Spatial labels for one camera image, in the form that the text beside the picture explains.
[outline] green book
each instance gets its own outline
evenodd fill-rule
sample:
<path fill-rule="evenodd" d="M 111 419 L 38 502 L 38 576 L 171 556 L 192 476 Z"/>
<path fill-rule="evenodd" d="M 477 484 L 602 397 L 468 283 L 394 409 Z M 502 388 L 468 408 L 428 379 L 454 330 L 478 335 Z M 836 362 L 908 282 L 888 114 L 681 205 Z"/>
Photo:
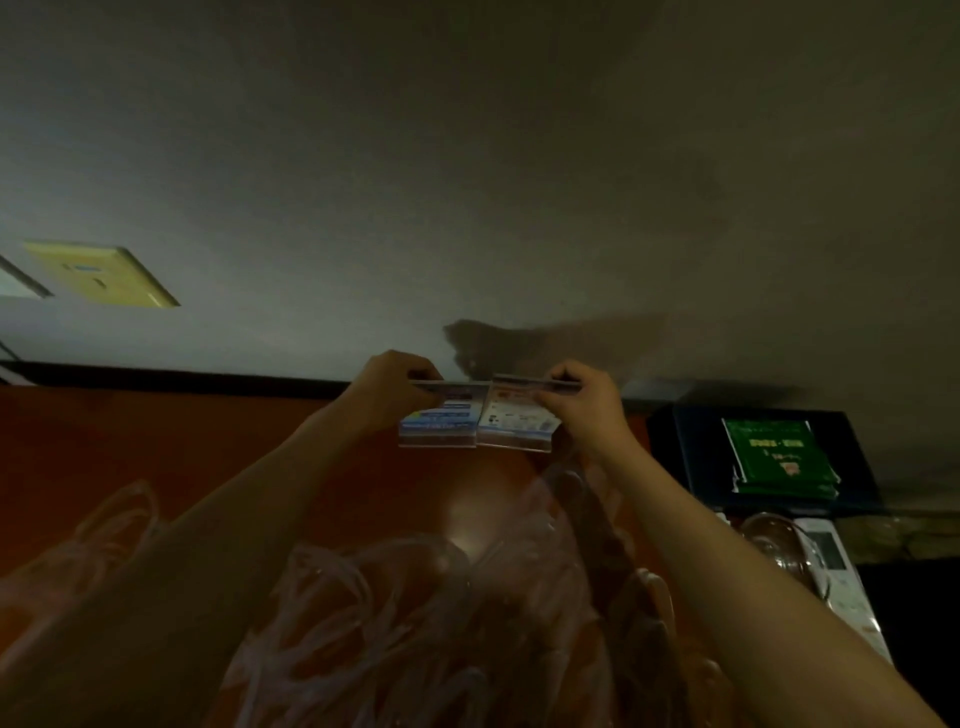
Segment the green book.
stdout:
<path fill-rule="evenodd" d="M 737 493 L 833 499 L 840 478 L 798 420 L 724 420 L 736 466 Z"/>

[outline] white device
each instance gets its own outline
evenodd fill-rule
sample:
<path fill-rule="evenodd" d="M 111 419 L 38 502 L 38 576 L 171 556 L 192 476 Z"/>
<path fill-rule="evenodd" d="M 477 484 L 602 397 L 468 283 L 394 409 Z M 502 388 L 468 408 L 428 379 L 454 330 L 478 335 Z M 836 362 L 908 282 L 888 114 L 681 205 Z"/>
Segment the white device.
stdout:
<path fill-rule="evenodd" d="M 826 519 L 795 519 L 807 538 L 801 538 L 806 558 L 813 565 L 814 578 L 823 580 L 829 588 L 827 605 L 844 622 L 856 630 L 887 662 L 893 663 L 887 642 L 880 632 L 874 608 L 870 606 L 867 593 L 863 591 L 860 575 L 843 548 L 840 534 L 833 522 Z"/>

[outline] id card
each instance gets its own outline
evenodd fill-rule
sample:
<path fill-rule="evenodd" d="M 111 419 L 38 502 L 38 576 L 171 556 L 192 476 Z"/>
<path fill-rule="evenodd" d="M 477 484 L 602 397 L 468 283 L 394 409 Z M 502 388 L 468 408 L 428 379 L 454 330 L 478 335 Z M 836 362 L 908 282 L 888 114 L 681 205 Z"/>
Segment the id card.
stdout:
<path fill-rule="evenodd" d="M 533 396 L 536 392 L 575 394 L 580 386 L 574 381 L 495 376 L 477 426 L 477 445 L 549 452 L 560 419 Z"/>
<path fill-rule="evenodd" d="M 444 396 L 444 403 L 403 418 L 402 448 L 475 448 L 477 424 L 489 382 L 412 381 L 420 389 Z"/>

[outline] electrical outlet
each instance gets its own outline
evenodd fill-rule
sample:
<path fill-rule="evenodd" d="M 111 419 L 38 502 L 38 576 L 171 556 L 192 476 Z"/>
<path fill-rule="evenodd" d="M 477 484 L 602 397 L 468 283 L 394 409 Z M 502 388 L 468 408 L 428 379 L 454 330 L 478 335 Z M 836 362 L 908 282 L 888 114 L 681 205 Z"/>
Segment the electrical outlet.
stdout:
<path fill-rule="evenodd" d="M 180 305 L 124 248 L 44 241 L 23 247 L 61 283 L 90 301 L 150 308 Z"/>

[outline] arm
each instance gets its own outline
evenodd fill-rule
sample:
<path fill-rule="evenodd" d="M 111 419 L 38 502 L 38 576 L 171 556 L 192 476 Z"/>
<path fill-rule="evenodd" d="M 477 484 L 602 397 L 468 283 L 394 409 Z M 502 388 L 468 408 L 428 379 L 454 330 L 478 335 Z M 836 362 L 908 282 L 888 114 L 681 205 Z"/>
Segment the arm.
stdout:
<path fill-rule="evenodd" d="M 200 724 L 326 470 L 359 438 L 435 406 L 412 372 L 440 378 L 418 356 L 375 356 L 55 623 L 0 680 L 0 725 Z"/>
<path fill-rule="evenodd" d="M 583 382 L 575 396 L 540 402 L 632 503 L 762 725 L 943 726 L 865 640 L 660 467 L 627 427 L 608 375 L 573 361 L 550 375 Z"/>

